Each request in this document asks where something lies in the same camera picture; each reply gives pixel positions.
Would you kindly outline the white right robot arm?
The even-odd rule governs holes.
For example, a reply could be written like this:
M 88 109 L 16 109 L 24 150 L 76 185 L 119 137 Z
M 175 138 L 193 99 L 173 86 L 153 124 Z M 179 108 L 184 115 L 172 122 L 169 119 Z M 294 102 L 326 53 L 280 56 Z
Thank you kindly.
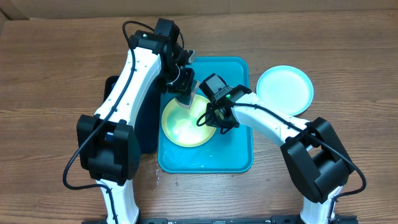
M 302 223 L 338 223 L 337 197 L 354 171 L 353 163 L 332 125 L 312 122 L 267 108 L 249 88 L 229 86 L 211 74 L 200 84 L 209 99 L 198 126 L 226 134 L 240 125 L 250 127 L 280 147 L 290 178 L 303 195 Z

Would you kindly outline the yellow plate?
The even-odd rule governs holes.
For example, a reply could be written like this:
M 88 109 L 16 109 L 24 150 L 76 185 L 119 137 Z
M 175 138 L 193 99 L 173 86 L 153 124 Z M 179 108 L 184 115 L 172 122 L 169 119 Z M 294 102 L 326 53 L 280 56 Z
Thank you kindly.
M 197 126 L 198 118 L 206 111 L 209 102 L 204 96 L 195 95 L 190 109 L 186 109 L 175 98 L 170 100 L 161 117 L 161 126 L 167 138 L 182 147 L 196 147 L 210 140 L 216 128 Z

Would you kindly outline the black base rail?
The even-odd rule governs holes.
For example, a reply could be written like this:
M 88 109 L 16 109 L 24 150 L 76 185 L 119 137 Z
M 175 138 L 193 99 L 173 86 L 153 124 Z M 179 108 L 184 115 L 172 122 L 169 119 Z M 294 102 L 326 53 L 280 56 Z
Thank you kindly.
M 106 220 L 82 221 L 82 224 L 105 224 Z M 270 218 L 236 218 L 236 219 L 179 219 L 139 218 L 138 224 L 299 224 L 299 215 L 274 215 Z M 358 224 L 357 216 L 336 215 L 334 224 Z

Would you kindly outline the black rectangular tray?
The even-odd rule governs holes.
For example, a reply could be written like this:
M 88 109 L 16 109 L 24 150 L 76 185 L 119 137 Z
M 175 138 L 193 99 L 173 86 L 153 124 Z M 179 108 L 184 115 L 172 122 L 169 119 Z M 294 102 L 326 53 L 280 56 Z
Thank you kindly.
M 98 132 L 98 145 L 115 156 L 140 156 L 157 150 L 160 120 L 160 92 L 150 84 L 142 103 L 120 101 Z

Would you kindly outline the green sponge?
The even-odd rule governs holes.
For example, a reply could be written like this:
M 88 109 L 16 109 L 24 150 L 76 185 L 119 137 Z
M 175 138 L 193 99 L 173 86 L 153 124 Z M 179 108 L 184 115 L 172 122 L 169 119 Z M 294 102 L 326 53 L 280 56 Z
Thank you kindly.
M 197 90 L 199 89 L 200 82 L 197 80 L 193 80 L 192 84 L 187 88 L 187 90 L 175 97 L 175 101 L 182 108 L 190 109 L 193 99 Z

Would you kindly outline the light blue plate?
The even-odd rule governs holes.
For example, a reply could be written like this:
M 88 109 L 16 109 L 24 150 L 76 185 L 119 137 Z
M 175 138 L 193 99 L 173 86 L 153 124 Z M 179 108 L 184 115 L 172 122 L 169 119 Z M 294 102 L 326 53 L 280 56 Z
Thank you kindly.
M 266 70 L 257 81 L 256 93 L 266 105 L 291 116 L 304 113 L 314 97 L 307 74 L 289 65 Z

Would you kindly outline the teal rectangular tray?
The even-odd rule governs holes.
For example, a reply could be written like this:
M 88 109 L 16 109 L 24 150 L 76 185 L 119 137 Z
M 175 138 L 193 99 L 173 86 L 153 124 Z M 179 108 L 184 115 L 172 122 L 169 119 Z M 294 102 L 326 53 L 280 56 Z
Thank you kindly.
M 198 90 L 196 95 L 205 96 Z M 158 162 L 170 173 L 238 173 L 247 171 L 254 161 L 252 129 L 241 125 L 221 134 L 216 128 L 206 143 L 196 147 L 176 145 L 165 135 L 161 117 L 166 104 L 175 98 L 166 93 L 160 97 Z

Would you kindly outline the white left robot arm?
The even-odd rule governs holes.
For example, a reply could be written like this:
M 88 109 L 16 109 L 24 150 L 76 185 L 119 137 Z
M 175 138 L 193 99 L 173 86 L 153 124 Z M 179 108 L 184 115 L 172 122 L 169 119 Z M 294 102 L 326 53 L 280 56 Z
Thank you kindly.
M 94 115 L 77 122 L 79 159 L 101 189 L 106 223 L 137 223 L 140 211 L 132 180 L 145 147 L 157 147 L 160 94 L 171 93 L 189 108 L 198 90 L 191 68 L 194 51 L 186 50 L 174 21 L 159 19 L 155 27 L 140 24 L 127 36 L 127 59 Z

